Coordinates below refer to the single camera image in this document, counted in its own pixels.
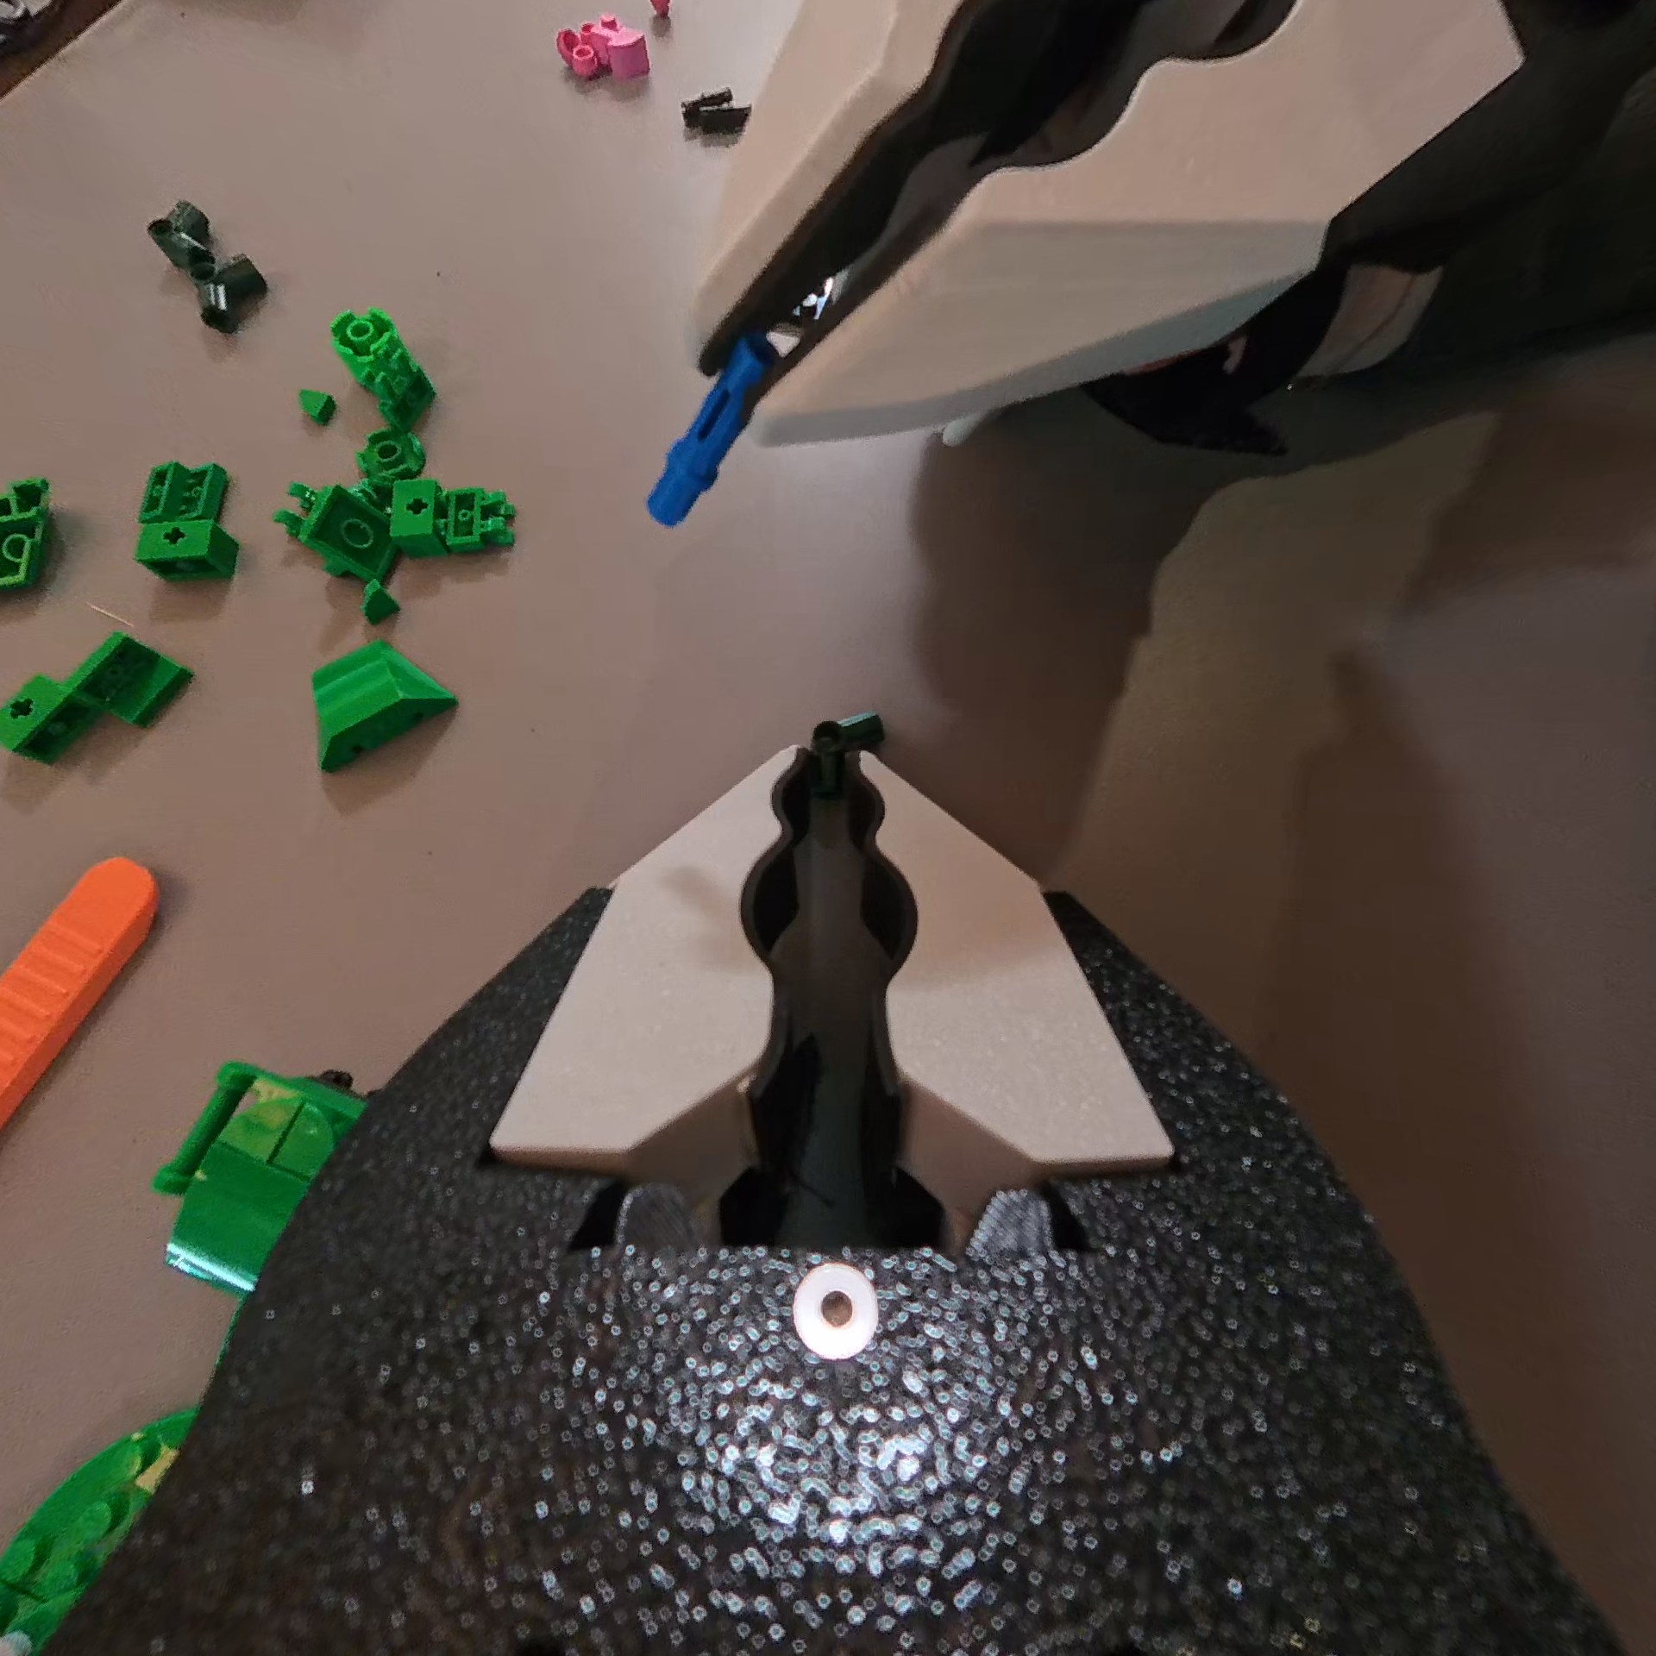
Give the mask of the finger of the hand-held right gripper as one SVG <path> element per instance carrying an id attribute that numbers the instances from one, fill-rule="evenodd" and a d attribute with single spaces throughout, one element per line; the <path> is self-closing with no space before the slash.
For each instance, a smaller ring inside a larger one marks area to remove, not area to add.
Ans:
<path id="1" fill-rule="evenodd" d="M 718 208 L 698 369 L 826 279 L 857 306 L 982 178 L 1086 152 L 1157 64 L 1242 48 L 1238 3 L 800 5 Z"/>
<path id="2" fill-rule="evenodd" d="M 994 172 L 751 415 L 761 446 L 940 428 L 1214 346 L 1335 219 L 1518 74 L 1502 5 L 1309 3 L 1165 60 L 1084 154 Z"/>

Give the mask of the green stepped bracket brick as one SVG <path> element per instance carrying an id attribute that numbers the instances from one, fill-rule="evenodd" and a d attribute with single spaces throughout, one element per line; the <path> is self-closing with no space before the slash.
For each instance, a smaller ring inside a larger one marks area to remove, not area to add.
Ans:
<path id="1" fill-rule="evenodd" d="M 35 675 L 4 697 L 2 746 L 51 766 L 100 718 L 148 730 L 191 683 L 191 669 L 112 631 L 67 679 Z"/>

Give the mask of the pink brick cluster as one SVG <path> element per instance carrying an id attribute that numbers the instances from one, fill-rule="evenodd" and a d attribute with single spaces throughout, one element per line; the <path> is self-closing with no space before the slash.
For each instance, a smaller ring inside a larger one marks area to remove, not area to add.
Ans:
<path id="1" fill-rule="evenodd" d="M 650 74 L 647 36 L 623 24 L 615 14 L 601 14 L 580 28 L 560 28 L 554 48 L 568 72 L 583 81 L 597 77 L 629 81 Z"/>

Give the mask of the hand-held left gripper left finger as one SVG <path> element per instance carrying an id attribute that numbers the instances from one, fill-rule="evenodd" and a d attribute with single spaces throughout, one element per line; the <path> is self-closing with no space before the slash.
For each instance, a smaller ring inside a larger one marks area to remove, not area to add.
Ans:
<path id="1" fill-rule="evenodd" d="M 777 752 L 607 890 L 489 1148 L 509 1166 L 672 1185 L 716 1203 L 753 1160 L 745 1095 L 773 1034 L 773 976 L 741 919 L 783 838 Z"/>

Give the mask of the orange brick separator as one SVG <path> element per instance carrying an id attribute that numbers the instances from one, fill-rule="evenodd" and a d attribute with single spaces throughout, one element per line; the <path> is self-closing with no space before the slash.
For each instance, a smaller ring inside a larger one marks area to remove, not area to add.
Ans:
<path id="1" fill-rule="evenodd" d="M 158 913 L 154 874 L 128 860 L 95 864 L 2 976 L 2 1126 L 75 1038 Z"/>

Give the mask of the green transparent brick model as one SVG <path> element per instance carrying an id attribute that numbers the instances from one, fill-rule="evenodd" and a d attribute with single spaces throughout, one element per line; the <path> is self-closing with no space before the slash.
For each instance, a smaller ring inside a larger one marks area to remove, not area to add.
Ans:
<path id="1" fill-rule="evenodd" d="M 325 1160 L 367 1097 L 329 1069 L 286 1077 L 250 1063 L 219 1067 L 213 1095 L 152 1189 L 177 1197 L 166 1264 L 244 1298 Z"/>

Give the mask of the green hinged brick assembly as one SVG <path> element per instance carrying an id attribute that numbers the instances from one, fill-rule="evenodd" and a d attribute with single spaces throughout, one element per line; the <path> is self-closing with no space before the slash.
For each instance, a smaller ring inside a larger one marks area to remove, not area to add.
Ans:
<path id="1" fill-rule="evenodd" d="M 402 559 L 428 560 L 514 545 L 514 507 L 497 490 L 445 490 L 434 480 L 288 488 L 274 521 L 329 576 L 384 582 Z"/>

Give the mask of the green leaf plate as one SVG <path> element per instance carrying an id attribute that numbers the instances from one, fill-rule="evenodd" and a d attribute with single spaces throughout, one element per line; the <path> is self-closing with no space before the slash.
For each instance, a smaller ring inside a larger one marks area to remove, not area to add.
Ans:
<path id="1" fill-rule="evenodd" d="M 171 1469 L 197 1410 L 158 1418 L 85 1461 L 2 1558 L 2 1653 L 41 1653 Z"/>

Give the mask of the green studded brick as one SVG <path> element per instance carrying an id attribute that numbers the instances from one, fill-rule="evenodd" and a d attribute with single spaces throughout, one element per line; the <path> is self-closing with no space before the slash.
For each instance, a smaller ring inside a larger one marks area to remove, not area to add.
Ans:
<path id="1" fill-rule="evenodd" d="M 39 584 L 49 560 L 51 484 L 18 480 L 2 490 L 2 594 L 22 594 Z"/>

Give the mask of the blue connector pin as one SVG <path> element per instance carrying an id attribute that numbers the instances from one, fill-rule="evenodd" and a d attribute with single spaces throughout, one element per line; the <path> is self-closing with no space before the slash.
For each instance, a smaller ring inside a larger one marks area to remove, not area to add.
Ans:
<path id="1" fill-rule="evenodd" d="M 686 521 L 696 501 L 718 482 L 718 472 L 749 424 L 755 399 L 781 359 L 763 336 L 745 336 L 700 405 L 688 432 L 668 450 L 660 480 L 649 493 L 649 517 L 662 527 Z"/>

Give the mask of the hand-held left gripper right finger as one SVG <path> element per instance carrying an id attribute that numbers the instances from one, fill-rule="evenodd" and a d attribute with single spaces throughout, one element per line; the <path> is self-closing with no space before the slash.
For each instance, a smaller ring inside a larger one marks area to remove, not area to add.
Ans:
<path id="1" fill-rule="evenodd" d="M 970 1229 L 999 1191 L 1169 1168 L 1173 1148 L 1039 884 L 879 758 L 848 779 L 897 1170 Z"/>

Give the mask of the green round stud brick stack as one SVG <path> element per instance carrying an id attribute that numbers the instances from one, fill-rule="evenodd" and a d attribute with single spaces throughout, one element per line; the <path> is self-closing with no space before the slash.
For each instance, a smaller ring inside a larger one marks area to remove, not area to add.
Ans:
<path id="1" fill-rule="evenodd" d="M 436 401 L 436 387 L 390 316 L 378 308 L 343 312 L 333 318 L 329 334 L 353 381 L 376 403 L 382 422 L 414 430 Z"/>

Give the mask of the green cross hole brick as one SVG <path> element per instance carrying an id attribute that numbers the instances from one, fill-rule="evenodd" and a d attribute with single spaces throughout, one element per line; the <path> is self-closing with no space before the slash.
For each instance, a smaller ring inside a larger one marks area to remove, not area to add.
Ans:
<path id="1" fill-rule="evenodd" d="M 227 488 L 219 464 L 156 466 L 138 509 L 134 562 L 175 584 L 233 578 L 240 545 L 221 527 Z"/>

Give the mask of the large green slope brick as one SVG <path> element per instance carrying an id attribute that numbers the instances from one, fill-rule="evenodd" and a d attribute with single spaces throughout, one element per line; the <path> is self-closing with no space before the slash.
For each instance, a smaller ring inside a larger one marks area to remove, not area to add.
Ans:
<path id="1" fill-rule="evenodd" d="M 323 663 L 311 687 L 321 773 L 337 773 L 459 704 L 384 639 Z"/>

